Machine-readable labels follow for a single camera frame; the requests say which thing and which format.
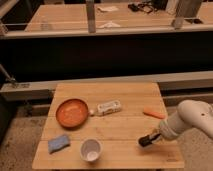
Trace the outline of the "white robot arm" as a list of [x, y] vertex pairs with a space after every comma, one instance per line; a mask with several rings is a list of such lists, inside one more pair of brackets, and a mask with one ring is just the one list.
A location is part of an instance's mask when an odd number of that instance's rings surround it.
[[141, 147], [152, 145], [155, 141], [177, 139], [185, 131], [196, 128], [213, 140], [213, 106], [204, 101], [184, 100], [176, 111], [160, 121], [157, 130], [138, 139]]

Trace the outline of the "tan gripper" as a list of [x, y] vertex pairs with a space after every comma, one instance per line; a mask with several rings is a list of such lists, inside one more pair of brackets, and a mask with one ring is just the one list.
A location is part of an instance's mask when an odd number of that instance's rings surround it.
[[156, 143], [162, 139], [162, 135], [158, 130], [154, 130], [150, 135], [141, 137], [138, 140], [138, 143], [142, 147], [146, 147], [151, 145], [152, 143]]

